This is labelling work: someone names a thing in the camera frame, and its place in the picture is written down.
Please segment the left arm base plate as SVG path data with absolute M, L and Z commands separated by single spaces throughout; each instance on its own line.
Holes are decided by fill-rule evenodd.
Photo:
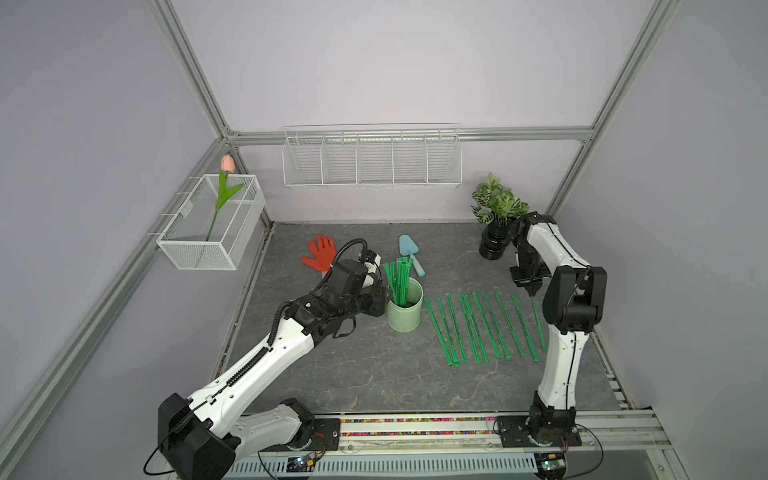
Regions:
M 265 451 L 337 451 L 341 440 L 340 429 L 339 418 L 315 418 L 310 423 L 303 424 L 287 444 L 267 447 Z

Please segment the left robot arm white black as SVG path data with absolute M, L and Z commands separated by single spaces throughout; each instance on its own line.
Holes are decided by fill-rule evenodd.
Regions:
M 291 398 L 248 415 L 246 409 L 294 362 L 328 337 L 343 338 L 346 320 L 380 317 L 389 294 L 381 258 L 334 262 L 310 293 L 278 308 L 269 334 L 239 361 L 187 397 L 174 393 L 158 409 L 157 451 L 180 479 L 221 479 L 242 457 L 274 446 L 312 445 L 313 414 Z

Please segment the light green metal cup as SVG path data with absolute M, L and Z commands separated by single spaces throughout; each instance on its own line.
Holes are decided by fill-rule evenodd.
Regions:
M 386 318 L 390 327 L 399 333 L 415 330 L 420 324 L 424 292 L 421 284 L 415 279 L 409 279 L 405 307 L 398 306 L 390 300 L 386 307 Z

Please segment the green straw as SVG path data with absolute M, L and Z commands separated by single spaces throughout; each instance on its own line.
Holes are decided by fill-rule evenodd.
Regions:
M 466 352 L 464 349 L 463 341 L 462 341 L 460 330 L 459 330 L 459 325 L 458 325 L 456 312 L 453 304 L 453 298 L 450 293 L 446 294 L 446 300 L 447 300 L 451 322 L 453 326 L 453 331 L 456 339 L 457 358 L 460 360 L 461 363 L 466 363 L 467 362 Z
M 451 330 L 450 330 L 450 327 L 449 327 L 449 324 L 448 324 L 448 321 L 447 321 L 447 317 L 445 315 L 443 303 L 442 303 L 442 300 L 441 300 L 440 297 L 437 298 L 437 305 L 438 305 L 438 309 L 439 309 L 439 312 L 440 312 L 441 321 L 442 321 L 444 329 L 445 329 L 445 340 L 446 340 L 447 345 L 448 345 L 449 356 L 451 358 L 453 366 L 459 367 L 460 366 L 460 361 L 458 359 L 458 356 L 457 356 L 455 348 L 454 348 Z
M 487 310 L 489 312 L 489 315 L 490 315 L 492 324 L 494 326 L 495 332 L 497 334 L 497 337 L 499 339 L 499 343 L 501 345 L 504 358 L 506 360 L 510 361 L 512 359 L 511 354 L 510 354 L 510 352 L 508 350 L 507 344 L 506 344 L 505 339 L 503 337 L 503 333 L 502 333 L 502 330 L 501 330 L 500 325 L 498 323 L 498 320 L 497 320 L 497 318 L 496 318 L 496 316 L 494 314 L 493 309 L 491 308 L 491 305 L 490 305 L 490 302 L 489 302 L 488 297 L 486 295 L 486 292 L 481 291 L 481 295 L 482 295 L 483 301 L 484 301 L 484 303 L 486 305 L 486 308 L 487 308 Z
M 506 322 L 506 324 L 508 326 L 508 330 L 510 331 L 510 334 L 511 334 L 511 336 L 513 338 L 514 344 L 515 344 L 515 346 L 516 346 L 516 348 L 518 350 L 518 353 L 519 353 L 521 358 L 525 359 L 526 358 L 525 352 L 524 352 L 524 350 L 522 348 L 520 340 L 519 340 L 519 338 L 517 336 L 517 333 L 516 333 L 516 331 L 514 329 L 511 317 L 510 317 L 509 312 L 508 312 L 508 310 L 507 310 L 507 308 L 506 308 L 506 306 L 505 306 L 505 304 L 503 302 L 502 296 L 501 296 L 500 292 L 497 289 L 494 289 L 493 293 L 494 293 L 496 301 L 497 301 L 497 303 L 499 305 L 499 308 L 500 308 L 500 310 L 502 312 L 502 315 L 503 315 L 503 317 L 505 319 L 505 322 Z
M 536 324 L 536 328 L 537 328 L 537 332 L 538 332 L 538 338 L 539 338 L 539 341 L 540 341 L 541 349 L 542 349 L 543 352 L 546 352 L 547 351 L 547 344 L 546 344 L 546 340 L 545 340 L 545 336 L 544 336 L 544 328 L 543 328 L 543 325 L 542 325 L 542 322 L 541 322 L 541 316 L 540 316 L 539 307 L 538 307 L 536 299 L 534 297 L 530 297 L 530 300 L 531 300 L 531 304 L 532 304 L 532 309 L 533 309 L 533 313 L 534 313 L 534 319 L 535 319 L 535 324 Z
M 479 335 L 479 330 L 473 315 L 471 304 L 468 300 L 468 296 L 465 294 L 460 294 L 459 301 L 461 303 L 462 311 L 465 317 L 466 328 L 470 336 L 470 343 L 472 346 L 475 362 L 478 364 L 487 363 L 487 354 L 482 344 L 482 338 Z
M 482 323 L 483 323 L 483 325 L 485 327 L 486 334 L 487 334 L 487 336 L 488 336 L 488 338 L 490 340 L 490 344 L 491 344 L 491 347 L 492 347 L 493 352 L 495 354 L 495 357 L 497 359 L 501 359 L 502 358 L 501 353 L 500 353 L 500 351 L 498 349 L 497 343 L 496 343 L 495 338 L 494 338 L 494 336 L 492 334 L 492 331 L 491 331 L 490 324 L 489 324 L 488 319 L 486 317 L 485 310 L 482 307 L 481 301 L 479 299 L 479 295 L 477 294 L 476 291 L 472 292 L 472 297 L 473 297 L 473 300 L 475 301 L 475 304 L 477 305 L 477 308 L 478 308 L 478 310 L 480 312 Z
M 521 329 L 522 329 L 522 332 L 523 332 L 523 335 L 524 335 L 524 338 L 525 338 L 525 342 L 526 342 L 526 344 L 528 346 L 528 350 L 529 350 L 529 352 L 531 354 L 533 362 L 534 363 L 538 363 L 539 362 L 539 356 L 538 356 L 538 354 L 536 352 L 536 349 L 534 347 L 533 339 L 531 337 L 530 331 L 528 329 L 528 325 L 527 325 L 525 317 L 523 315 L 523 311 L 522 311 L 522 308 L 521 308 L 520 301 L 519 301 L 517 295 L 514 292 L 510 293 L 510 297 L 511 297 L 512 303 L 514 305 L 514 308 L 515 308 L 515 311 L 516 311 L 516 314 L 517 314 L 517 317 L 518 317 L 518 320 L 520 322 Z
M 438 321 L 437 321 L 437 319 L 436 319 L 436 316 L 435 316 L 434 310 L 433 310 L 433 308 L 432 308 L 432 306 L 431 306 L 430 300 L 429 300 L 429 298 L 425 298 L 425 299 L 424 299 L 424 301 L 425 301 L 425 305 L 426 305 L 426 307 L 427 307 L 427 312 L 428 312 L 428 314 L 429 314 L 429 318 L 430 318 L 430 320 L 431 320 L 431 323 L 432 323 L 432 325 L 433 325 L 433 328 L 434 328 L 434 330 L 435 330 L 435 332 L 436 332 L 436 335 L 437 335 L 437 338 L 438 338 L 439 344 L 440 344 L 440 346 L 441 346 L 441 349 L 442 349 L 442 351 L 443 351 L 443 354 L 444 354 L 444 356 L 445 356 L 445 359 L 446 359 L 446 361 L 447 361 L 447 364 L 448 364 L 450 367 L 456 367 L 456 366 L 457 366 L 457 364 L 456 364 L 456 362 L 453 360 L 453 357 L 451 356 L 451 354 L 450 354 L 450 352 L 449 352 L 449 349 L 448 349 L 448 345 L 446 344 L 446 341 L 445 341 L 445 339 L 444 339 L 444 336 L 442 335 L 442 331 L 441 331 L 441 329 L 440 329 L 440 327 L 439 327 L 439 324 L 438 324 Z

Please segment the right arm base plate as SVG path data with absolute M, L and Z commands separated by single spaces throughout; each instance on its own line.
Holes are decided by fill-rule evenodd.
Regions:
M 578 427 L 571 420 L 555 418 L 538 423 L 523 415 L 498 416 L 492 426 L 504 448 L 541 447 L 565 450 L 582 445 Z

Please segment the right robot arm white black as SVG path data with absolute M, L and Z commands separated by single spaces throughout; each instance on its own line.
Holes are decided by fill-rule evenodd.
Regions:
M 547 357 L 526 429 L 535 443 L 551 444 L 577 434 L 575 387 L 581 356 L 602 320 L 608 276 L 603 267 L 576 253 L 550 215 L 530 212 L 518 218 L 512 243 L 515 285 L 534 296 L 548 281 L 541 307 L 549 335 Z

